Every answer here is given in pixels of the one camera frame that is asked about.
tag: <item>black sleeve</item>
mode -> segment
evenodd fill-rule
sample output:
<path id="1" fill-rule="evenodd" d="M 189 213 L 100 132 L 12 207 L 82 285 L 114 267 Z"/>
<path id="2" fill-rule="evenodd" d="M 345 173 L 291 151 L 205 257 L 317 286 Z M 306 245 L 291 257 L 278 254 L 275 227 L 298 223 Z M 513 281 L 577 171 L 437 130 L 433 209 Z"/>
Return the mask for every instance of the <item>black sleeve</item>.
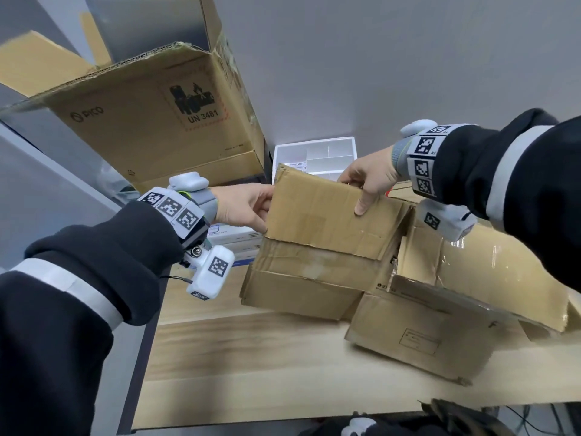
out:
<path id="1" fill-rule="evenodd" d="M 165 218 L 132 202 L 95 227 L 71 226 L 30 245 L 145 324 L 160 308 L 159 275 L 183 251 Z M 0 434 L 88 435 L 109 325 L 69 293 L 18 271 L 0 275 Z"/>
<path id="2" fill-rule="evenodd" d="M 545 131 L 506 167 L 501 161 L 513 142 L 536 134 L 534 128 L 541 125 Z M 581 291 L 572 262 L 581 255 L 580 170 L 581 117 L 559 124 L 545 111 L 532 109 L 500 131 L 477 125 L 452 131 L 440 146 L 432 181 L 437 200 L 466 205 L 478 217 L 492 219 L 487 206 L 498 200 L 493 181 L 504 175 L 502 228 L 533 251 L 556 279 Z"/>

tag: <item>white storage organizer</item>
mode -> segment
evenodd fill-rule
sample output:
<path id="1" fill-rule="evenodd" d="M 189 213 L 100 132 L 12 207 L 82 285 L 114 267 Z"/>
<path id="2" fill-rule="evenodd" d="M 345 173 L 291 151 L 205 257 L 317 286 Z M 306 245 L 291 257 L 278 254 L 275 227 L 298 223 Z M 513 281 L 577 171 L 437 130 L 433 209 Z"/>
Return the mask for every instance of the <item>white storage organizer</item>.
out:
<path id="1" fill-rule="evenodd" d="M 339 175 L 357 159 L 355 138 L 308 140 L 274 147 L 272 183 L 278 164 L 282 163 L 312 175 L 336 181 Z"/>

